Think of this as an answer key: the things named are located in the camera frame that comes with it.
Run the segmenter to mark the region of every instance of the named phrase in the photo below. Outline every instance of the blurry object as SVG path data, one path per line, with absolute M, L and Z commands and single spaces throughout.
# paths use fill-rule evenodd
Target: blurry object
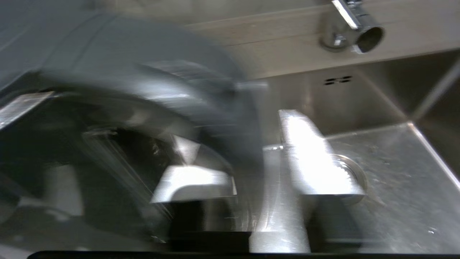
M 183 78 L 194 87 L 212 94 L 222 96 L 235 91 L 232 78 L 194 62 L 169 60 L 145 65 Z
M 176 135 L 173 136 L 173 139 L 175 152 L 180 156 L 184 165 L 193 164 L 200 150 L 200 144 Z
M 265 196 L 250 238 L 252 253 L 310 253 L 300 196 L 291 183 L 283 147 L 264 147 Z
M 103 0 L 106 8 L 136 18 L 180 24 L 278 12 L 327 4 L 327 0 Z
M 20 196 L 13 194 L 4 189 L 3 184 L 0 186 L 0 224 L 7 221 L 16 211 L 19 205 Z
M 15 122 L 37 105 L 47 100 L 53 92 L 23 94 L 0 108 L 0 130 Z
M 71 165 L 57 165 L 45 172 L 46 203 L 70 216 L 83 216 L 84 206 L 81 188 L 75 168 Z
M 343 197 L 363 196 L 356 180 L 333 159 L 315 124 L 296 110 L 280 110 L 283 151 L 301 203 L 312 252 L 354 253 L 363 237 Z
M 133 152 L 132 150 L 130 152 L 126 148 L 123 149 L 113 138 L 113 136 L 118 134 L 123 134 L 123 132 L 119 133 L 110 129 L 98 129 L 84 133 L 83 139 L 90 148 L 90 157 L 94 158 L 96 163 L 107 168 L 107 171 L 131 193 L 139 206 L 146 205 L 149 203 L 153 189 L 144 183 L 144 179 L 128 161 L 131 160 L 131 162 L 134 162 L 132 159 L 138 158 L 137 152 Z M 139 148 L 139 144 L 136 143 L 133 147 Z M 148 160 L 145 160 L 148 164 L 141 164 L 138 159 L 136 164 L 145 171 L 151 170 L 155 165 L 158 167 L 158 165 L 167 165 L 169 163 L 168 161 L 165 163 L 157 161 L 158 159 L 162 159 L 162 157 L 158 155 L 152 156 L 150 160 L 153 163 L 148 163 Z M 161 174 L 162 170 L 164 170 L 161 167 L 158 169 L 159 171 L 153 172 L 153 175 L 155 173 Z
M 233 181 L 224 172 L 186 165 L 169 166 L 152 196 L 152 203 L 204 200 L 236 195 Z
M 279 111 L 286 154 L 294 187 L 306 195 L 364 195 L 355 179 L 334 164 L 327 140 L 305 115 Z

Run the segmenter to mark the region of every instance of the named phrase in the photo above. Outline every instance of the faucet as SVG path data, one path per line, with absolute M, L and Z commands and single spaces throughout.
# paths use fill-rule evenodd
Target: faucet
M 361 8 L 361 0 L 332 0 L 336 11 L 329 14 L 320 45 L 331 52 L 351 46 L 359 54 L 374 49 L 384 29 Z

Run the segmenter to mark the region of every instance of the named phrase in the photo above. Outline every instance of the stainless steel sink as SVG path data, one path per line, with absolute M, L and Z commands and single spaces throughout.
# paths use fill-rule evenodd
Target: stainless steel sink
M 296 109 L 362 169 L 367 195 L 350 206 L 365 238 L 360 252 L 460 253 L 458 54 L 267 79 L 267 146 L 281 143 L 277 111 Z

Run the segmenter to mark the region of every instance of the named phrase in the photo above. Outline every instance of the drain strainer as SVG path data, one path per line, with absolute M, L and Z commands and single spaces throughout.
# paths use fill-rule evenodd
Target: drain strainer
M 363 170 L 353 160 L 342 155 L 332 155 L 335 165 L 346 171 L 350 178 L 355 179 L 364 192 L 367 191 L 367 180 Z M 364 195 L 349 195 L 343 198 L 346 204 L 356 204 L 364 198 Z

